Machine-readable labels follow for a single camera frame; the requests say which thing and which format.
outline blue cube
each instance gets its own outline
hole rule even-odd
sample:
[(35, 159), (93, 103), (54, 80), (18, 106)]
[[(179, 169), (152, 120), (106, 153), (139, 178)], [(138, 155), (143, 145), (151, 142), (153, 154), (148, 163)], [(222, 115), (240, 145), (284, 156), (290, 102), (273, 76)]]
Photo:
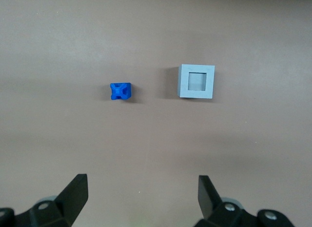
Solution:
[(126, 100), (131, 97), (131, 83), (111, 83), (112, 100)]
[(180, 98), (212, 99), (214, 65), (182, 64), (179, 67), (177, 94)]

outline gray hollow block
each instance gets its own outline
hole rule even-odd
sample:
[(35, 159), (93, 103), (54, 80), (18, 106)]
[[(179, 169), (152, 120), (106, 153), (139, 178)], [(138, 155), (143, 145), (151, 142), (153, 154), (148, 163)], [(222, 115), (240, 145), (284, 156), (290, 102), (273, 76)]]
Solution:
[(214, 65), (182, 64), (179, 67), (177, 94), (180, 98), (212, 99)]

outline black plastic part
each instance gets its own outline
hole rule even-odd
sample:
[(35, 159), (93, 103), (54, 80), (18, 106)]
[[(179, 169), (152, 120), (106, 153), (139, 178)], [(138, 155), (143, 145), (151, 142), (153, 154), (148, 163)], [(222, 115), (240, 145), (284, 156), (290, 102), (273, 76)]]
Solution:
[[(294, 227), (290, 220), (278, 211), (261, 210), (257, 216), (252, 216), (236, 204), (222, 202), (208, 176), (199, 176), (198, 202), (204, 219), (195, 227)], [(273, 214), (274, 218), (268, 218), (266, 213), (271, 213), (271, 216)]]
[(54, 201), (42, 201), (17, 216), (1, 208), (0, 227), (70, 227), (87, 200), (87, 175), (78, 174)]
[(208, 219), (213, 210), (222, 203), (218, 192), (208, 176), (199, 176), (198, 202), (205, 219)]

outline square hole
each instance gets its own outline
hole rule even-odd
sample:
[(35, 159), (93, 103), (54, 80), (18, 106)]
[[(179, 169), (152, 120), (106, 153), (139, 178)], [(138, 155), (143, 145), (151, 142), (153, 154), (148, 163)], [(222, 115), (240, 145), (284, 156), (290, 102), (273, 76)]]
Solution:
[(188, 90), (205, 91), (207, 73), (190, 72)]

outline blue plastic block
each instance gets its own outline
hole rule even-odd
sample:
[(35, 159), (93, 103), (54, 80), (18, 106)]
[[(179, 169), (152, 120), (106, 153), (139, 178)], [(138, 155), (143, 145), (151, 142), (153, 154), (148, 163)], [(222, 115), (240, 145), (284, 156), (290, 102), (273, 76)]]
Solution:
[(128, 99), (131, 97), (131, 83), (111, 83), (112, 100)]
[(179, 67), (177, 94), (180, 98), (212, 99), (215, 66), (182, 64)]

